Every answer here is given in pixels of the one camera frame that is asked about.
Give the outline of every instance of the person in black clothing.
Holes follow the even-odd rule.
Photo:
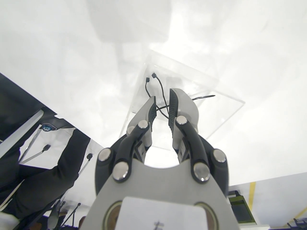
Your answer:
[[[22,181],[19,178],[19,149],[38,126],[38,124],[35,124],[0,159],[0,204]],[[4,141],[12,132],[6,134],[0,132],[0,140]],[[2,213],[22,219],[43,209],[47,204],[65,193],[78,178],[78,172],[89,142],[88,136],[75,129],[58,160],[57,166],[26,178],[11,197],[11,201],[2,210]]]

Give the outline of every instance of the black object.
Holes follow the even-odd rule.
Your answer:
[[[107,160],[101,162],[99,159],[97,159],[96,168],[95,168],[96,195],[98,195],[99,191],[101,190],[107,179],[112,174],[114,161],[116,154],[118,152],[119,145],[126,137],[127,135],[123,135],[110,147],[111,154]]]
[[[43,148],[43,152],[48,151],[48,149],[49,149],[50,147],[51,147],[50,145],[45,145],[44,148]]]
[[[160,79],[157,77],[157,75],[155,73],[152,73],[151,75],[153,78],[157,78],[157,80],[159,81],[160,83],[160,86],[161,86],[161,89],[162,89],[162,96],[163,96],[163,99],[164,99],[164,102],[165,102],[165,106],[166,106],[166,110],[167,110],[167,114],[169,114],[169,110],[167,108],[167,103],[166,103],[166,100],[165,100],[165,96],[164,96],[164,90],[163,90],[163,86],[162,86],[162,83],[160,81]]]
[[[200,136],[201,142],[207,154],[210,173],[215,179],[216,183],[222,190],[225,196],[228,195],[228,185],[229,185],[229,173],[227,159],[225,162],[218,162],[213,155],[214,148],[206,141],[202,136]]]
[[[87,158],[88,160],[91,160],[91,159],[93,158],[93,154],[88,154],[88,155],[86,156],[86,158]]]
[[[146,90],[147,95],[149,96],[149,98],[151,98],[151,96],[150,96],[150,94],[149,94],[149,92],[148,92],[148,90],[147,90],[147,83],[148,83],[148,82],[149,82],[149,77],[146,78],[145,90]],[[158,107],[158,105],[156,105],[156,106],[157,106],[157,110],[159,110],[159,111],[161,112],[161,114],[162,114],[163,116],[165,116],[165,117],[168,119],[168,116],[166,116],[166,115],[161,111],[161,108]]]
[[[229,197],[229,202],[231,209],[238,221],[238,223],[253,223],[255,219],[244,199],[243,196],[239,194],[238,191],[235,191],[235,197]]]
[[[208,158],[206,155],[206,151],[204,150],[203,143],[198,136],[197,132],[195,131],[192,124],[187,121],[184,125],[180,125],[177,122],[176,126],[179,128],[181,133],[183,134],[183,142],[186,148],[189,149],[189,156],[191,162],[191,174],[193,179],[198,183],[204,183],[200,181],[193,171],[194,164],[198,162],[202,162],[209,167]]]
[[[209,98],[209,97],[215,97],[215,95],[209,95],[209,96],[202,96],[202,97],[196,97],[196,98],[192,98],[192,100],[197,100],[197,99],[203,99],[203,98]],[[159,107],[160,109],[164,109],[166,107],[169,107],[170,105],[165,105],[163,107]]]
[[[166,116],[166,115],[161,111],[162,109],[166,108],[166,109],[167,109],[167,113],[170,115],[169,110],[168,110],[168,107],[169,107],[170,105],[167,105],[167,104],[166,104],[166,100],[165,100],[165,97],[164,97],[164,90],[163,90],[162,83],[161,83],[160,79],[157,77],[157,75],[156,75],[155,73],[153,73],[151,76],[152,76],[153,78],[157,78],[157,79],[158,79],[158,81],[159,81],[159,83],[160,83],[160,86],[161,86],[161,89],[162,89],[163,99],[164,99],[164,102],[165,102],[165,106],[163,106],[163,107],[159,107],[159,106],[157,105],[157,110],[160,111],[161,114],[162,114],[163,116],[165,116],[167,119],[169,119],[169,117]],[[148,95],[149,97],[151,97],[150,94],[149,94],[149,92],[148,92],[148,90],[147,90],[147,83],[149,82],[149,80],[150,80],[149,77],[146,77],[145,90],[146,90],[146,92],[147,92],[147,95]],[[194,101],[194,100],[197,100],[197,99],[203,99],[203,98],[209,98],[209,97],[215,97],[215,95],[196,97],[196,98],[193,98],[192,100]]]
[[[142,143],[141,139],[149,130],[149,127],[150,126],[148,125],[146,128],[142,129],[139,128],[139,126],[135,126],[132,132],[121,141],[115,157],[114,166],[118,162],[126,162],[129,166],[129,169],[126,177],[117,182],[122,183],[130,177],[132,169],[132,158],[134,157],[135,149]]]

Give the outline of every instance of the metal rod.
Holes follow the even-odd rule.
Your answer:
[[[33,143],[35,142],[35,140],[37,139],[38,135],[41,133],[41,129],[38,129],[36,134],[34,135],[34,137],[32,138],[30,144],[27,146],[27,148],[25,149],[24,153],[22,154],[22,156],[19,159],[19,163],[21,163],[21,161],[23,160],[23,158],[26,156],[26,154],[29,152],[29,150],[31,149]]]
[[[88,162],[84,165],[84,167],[80,170],[79,175],[81,175],[81,173],[83,172],[83,170],[85,169],[85,167],[89,164],[90,160],[88,160]]]
[[[25,164],[25,163],[27,163],[28,161],[30,161],[30,160],[32,160],[32,159],[38,157],[39,155],[41,155],[43,152],[44,152],[44,151],[40,151],[39,153],[37,153],[37,154],[35,154],[35,155],[33,155],[33,156],[27,158],[26,160],[20,162],[19,164]]]
[[[74,226],[75,223],[75,213],[72,215],[72,227]]]
[[[72,213],[68,216],[68,218],[65,220],[65,222],[61,225],[61,227],[63,227],[65,225],[65,223],[67,222],[67,220],[69,220],[69,218],[71,217],[72,214],[75,213],[75,211],[78,209],[78,207],[81,205],[81,203],[78,203],[77,207],[72,211]]]
[[[44,112],[39,110],[31,118],[29,118],[21,127],[19,127],[14,133],[12,133],[5,141],[1,143],[0,158],[16,144],[17,141],[43,116]]]

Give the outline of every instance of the black cable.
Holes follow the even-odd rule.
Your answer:
[[[157,75],[155,74],[155,73],[152,73],[152,75],[151,75],[153,78],[157,78],[157,80],[159,81],[159,83],[160,83],[160,86],[161,86],[161,89],[162,89],[162,96],[163,96],[163,99],[164,99],[164,102],[165,102],[165,106],[166,106],[166,110],[167,110],[167,114],[170,114],[169,113],[169,110],[168,110],[168,105],[167,105],[167,103],[166,103],[166,99],[165,99],[165,96],[164,96],[164,90],[163,90],[163,86],[162,86],[162,83],[161,83],[161,81],[160,81],[160,79],[157,77]]]
[[[209,95],[209,96],[202,96],[202,97],[195,97],[195,98],[192,98],[192,100],[197,100],[197,99],[202,99],[202,98],[208,98],[208,97],[215,97],[215,95]]]
[[[148,82],[149,82],[149,78],[147,77],[147,78],[146,78],[146,83],[145,83],[145,90],[146,90],[146,92],[147,92],[147,95],[148,95],[149,97],[151,97],[150,94],[149,94],[149,92],[148,92],[148,90],[147,90],[147,83],[148,83]],[[158,105],[156,105],[156,107],[157,107],[157,110],[159,110],[163,116],[165,116],[167,119],[169,119],[169,117],[166,116],[166,115],[161,111],[161,108],[159,108]]]
[[[192,100],[197,100],[197,99],[202,99],[202,98],[208,98],[208,97],[215,97],[215,95],[209,95],[209,96],[202,96],[202,97],[196,97],[196,98],[193,98]],[[164,109],[166,107],[169,107],[169,105],[165,105],[163,107],[160,107],[160,109]]]
[[[163,107],[159,107],[158,105],[156,105],[157,110],[160,111],[161,114],[162,114],[163,116],[165,116],[167,119],[169,119],[168,116],[166,116],[166,115],[161,111],[161,109],[166,108],[167,113],[169,114],[168,107],[170,106],[170,105],[167,105],[167,104],[166,104],[166,100],[165,100],[165,97],[164,97],[164,90],[163,90],[162,83],[161,83],[160,79],[157,77],[157,75],[156,75],[155,73],[152,73],[151,76],[152,76],[153,78],[157,78],[157,79],[158,79],[158,81],[159,81],[159,83],[160,83],[160,85],[161,85],[162,95],[163,95],[163,99],[164,99],[164,102],[165,102],[165,106],[163,106]],[[145,90],[146,90],[146,92],[147,92],[147,95],[148,95],[149,97],[151,97],[150,94],[149,94],[149,92],[148,92],[148,90],[147,90],[147,83],[148,83],[148,82],[149,82],[149,77],[146,78]],[[215,95],[196,97],[196,98],[192,98],[192,100],[195,101],[195,100],[197,100],[197,99],[203,99],[203,98],[209,98],[209,97],[215,97]]]

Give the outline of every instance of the black wire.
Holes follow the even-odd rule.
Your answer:
[[[146,90],[146,92],[147,92],[147,95],[148,95],[149,97],[151,97],[150,94],[149,94],[149,92],[148,92],[148,90],[147,90],[147,82],[145,83],[145,90]],[[158,105],[156,105],[156,107],[157,107],[157,110],[159,110],[163,116],[165,116],[167,119],[169,119],[169,117],[166,116],[166,115],[161,111],[161,108],[159,108]]]
[[[197,99],[202,99],[202,98],[208,98],[208,97],[215,97],[215,95],[209,95],[209,96],[202,96],[202,97],[195,97],[195,98],[192,98],[192,100],[197,100]]]
[[[146,90],[147,95],[149,96],[149,98],[151,98],[151,96],[150,96],[150,94],[149,94],[149,92],[148,92],[148,90],[147,90],[147,82],[145,83],[145,90]]]
[[[164,99],[164,102],[165,102],[165,106],[166,106],[166,110],[167,110],[167,114],[170,114],[169,113],[169,110],[168,110],[168,105],[167,105],[167,103],[166,103],[166,100],[165,100],[165,96],[164,96],[164,90],[163,90],[163,86],[162,86],[162,83],[161,83],[161,81],[160,81],[160,79],[156,76],[156,78],[158,79],[158,81],[159,81],[159,83],[160,83],[160,85],[161,85],[161,89],[162,89],[162,96],[163,96],[163,99]]]
[[[202,96],[202,97],[196,97],[196,98],[193,98],[192,100],[197,100],[197,99],[202,99],[202,98],[208,98],[208,97],[215,97],[215,95],[209,95],[209,96]],[[160,109],[164,109],[166,107],[169,107],[169,105],[165,105],[163,107],[160,107]]]

